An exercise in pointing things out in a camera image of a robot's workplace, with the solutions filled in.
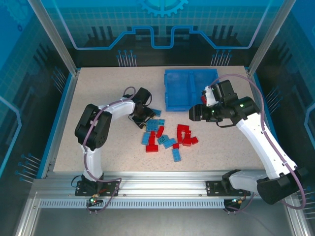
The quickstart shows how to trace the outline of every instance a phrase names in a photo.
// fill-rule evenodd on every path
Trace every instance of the red lego brick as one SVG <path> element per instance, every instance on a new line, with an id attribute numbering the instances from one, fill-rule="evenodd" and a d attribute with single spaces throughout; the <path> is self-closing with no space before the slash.
<path id="1" fill-rule="evenodd" d="M 154 145 L 155 144 L 155 140 L 156 140 L 155 136 L 150 136 L 149 137 L 149 145 Z"/>
<path id="2" fill-rule="evenodd" d="M 146 152 L 158 152 L 158 145 L 147 145 Z"/>
<path id="3" fill-rule="evenodd" d="M 157 138 L 160 138 L 162 136 L 163 131 L 164 131 L 164 126 L 161 125 L 157 131 Z"/>
<path id="4" fill-rule="evenodd" d="M 189 125 L 178 124 L 177 131 L 189 131 Z"/>
<path id="5" fill-rule="evenodd" d="M 183 140 L 183 145 L 187 146 L 187 147 L 190 147 L 191 146 L 191 140 L 190 139 L 184 139 Z"/>
<path id="6" fill-rule="evenodd" d="M 199 140 L 197 139 L 197 137 L 192 137 L 192 138 L 190 139 L 190 141 L 191 141 L 191 144 L 192 144 L 192 145 L 194 145 L 194 144 L 196 144 L 196 143 L 199 142 Z"/>
<path id="7" fill-rule="evenodd" d="M 179 144 L 173 144 L 174 149 L 179 149 Z"/>
<path id="8" fill-rule="evenodd" d="M 177 131 L 177 142 L 181 144 L 183 142 L 183 135 L 181 131 Z"/>
<path id="9" fill-rule="evenodd" d="M 190 139 L 190 136 L 191 136 L 191 131 L 187 131 L 185 132 L 185 136 L 184 136 L 184 139 Z"/>

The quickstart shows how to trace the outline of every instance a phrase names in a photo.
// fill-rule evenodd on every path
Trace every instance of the blue storage bin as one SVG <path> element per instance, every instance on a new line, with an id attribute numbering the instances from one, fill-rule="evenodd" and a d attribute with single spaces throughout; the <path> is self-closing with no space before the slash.
<path id="1" fill-rule="evenodd" d="M 165 70 L 166 111 L 183 112 L 201 104 L 201 92 L 217 77 L 216 69 Z"/>

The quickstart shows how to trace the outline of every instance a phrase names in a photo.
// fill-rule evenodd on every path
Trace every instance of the speckled beige tabletop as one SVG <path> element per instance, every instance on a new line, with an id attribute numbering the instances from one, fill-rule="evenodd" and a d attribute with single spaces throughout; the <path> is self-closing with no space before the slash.
<path id="1" fill-rule="evenodd" d="M 128 86 L 137 90 L 144 87 L 153 96 L 151 108 L 162 110 L 165 119 L 164 134 L 176 138 L 177 124 L 190 126 L 192 136 L 199 143 L 191 147 L 180 146 L 181 162 L 174 162 L 172 148 L 159 146 L 159 152 L 146 153 L 141 145 L 144 130 L 128 117 L 111 123 L 108 139 L 102 148 L 104 171 L 205 171 L 232 169 L 263 169 L 254 149 L 237 129 L 219 128 L 215 123 L 189 120 L 188 112 L 166 112 L 164 102 L 164 71 L 186 67 L 110 67 L 82 68 L 74 92 L 69 115 L 63 132 L 54 171 L 83 171 L 83 154 L 75 127 L 86 105 L 106 105 L 120 99 Z M 219 75 L 237 73 L 246 76 L 243 66 L 215 67 Z M 238 96 L 252 97 L 250 85 L 239 78 L 230 79 Z"/>

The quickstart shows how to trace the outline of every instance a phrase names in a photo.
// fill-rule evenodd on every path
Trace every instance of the blue lego brick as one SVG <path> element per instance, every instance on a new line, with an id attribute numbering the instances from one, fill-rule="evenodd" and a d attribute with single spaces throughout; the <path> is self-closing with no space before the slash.
<path id="1" fill-rule="evenodd" d="M 164 142 L 166 142 L 167 140 L 169 140 L 168 136 L 166 134 L 162 135 L 158 140 L 158 144 L 163 144 Z"/>
<path id="2" fill-rule="evenodd" d="M 145 133 L 143 134 L 141 144 L 142 144 L 142 145 L 148 145 L 149 137 L 150 137 L 150 133 L 149 133 L 149 132 L 145 132 Z"/>
<path id="3" fill-rule="evenodd" d="M 147 124 L 146 126 L 147 132 L 158 131 L 158 124 Z"/>
<path id="4" fill-rule="evenodd" d="M 179 153 L 179 149 L 173 149 L 173 158 L 174 158 L 174 162 L 178 162 L 181 161 L 181 154 Z"/>
<path id="5" fill-rule="evenodd" d="M 158 124 L 159 125 L 164 125 L 165 124 L 165 120 L 164 119 L 159 119 L 158 120 Z"/>
<path id="6" fill-rule="evenodd" d="M 158 119 L 149 119 L 146 122 L 146 125 L 148 125 L 148 124 L 157 124 L 158 125 Z"/>
<path id="7" fill-rule="evenodd" d="M 151 110 L 156 114 L 157 117 L 161 116 L 162 111 L 156 110 L 156 109 L 151 109 Z"/>
<path id="8" fill-rule="evenodd" d="M 173 146 L 173 144 L 175 144 L 175 143 L 176 143 L 176 140 L 174 138 L 172 138 L 172 139 L 169 139 L 169 140 L 165 141 L 163 143 L 163 145 L 164 145 L 165 149 L 168 149 L 171 146 Z"/>

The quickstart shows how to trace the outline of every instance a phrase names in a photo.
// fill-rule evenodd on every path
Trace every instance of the gear graphic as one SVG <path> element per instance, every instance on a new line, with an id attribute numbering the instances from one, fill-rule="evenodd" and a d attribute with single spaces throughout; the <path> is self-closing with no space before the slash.
<path id="1" fill-rule="evenodd" d="M 184 4 L 187 4 L 188 0 L 139 0 L 139 3 L 142 10 L 147 10 L 149 14 L 164 17 L 171 16 L 172 13 L 177 14 L 177 10 L 184 9 Z"/>
<path id="2" fill-rule="evenodd" d="M 0 0 L 0 6 L 6 6 L 11 17 L 17 22 L 22 23 L 29 14 L 29 4 L 27 0 Z"/>

